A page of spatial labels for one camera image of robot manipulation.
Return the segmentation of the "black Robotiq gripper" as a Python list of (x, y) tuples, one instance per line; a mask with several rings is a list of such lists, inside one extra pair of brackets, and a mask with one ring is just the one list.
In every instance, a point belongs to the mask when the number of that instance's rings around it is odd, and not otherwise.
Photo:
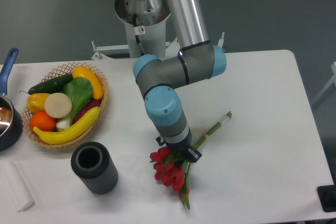
[(162, 137), (157, 137), (155, 139), (161, 148), (158, 149), (158, 153), (161, 156), (169, 156), (172, 153), (180, 153), (185, 159), (190, 163), (196, 163), (201, 157), (202, 154), (198, 150), (194, 150), (191, 147), (190, 136), (187, 136), (183, 141), (179, 143), (167, 143), (163, 140)]

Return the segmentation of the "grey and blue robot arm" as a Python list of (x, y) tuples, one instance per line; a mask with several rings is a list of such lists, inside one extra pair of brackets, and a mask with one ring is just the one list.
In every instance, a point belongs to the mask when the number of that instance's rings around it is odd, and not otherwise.
[(198, 0), (115, 0), (124, 22), (133, 74), (145, 110), (167, 145), (190, 162), (201, 153), (192, 146), (176, 89), (222, 74), (226, 57), (212, 45)]

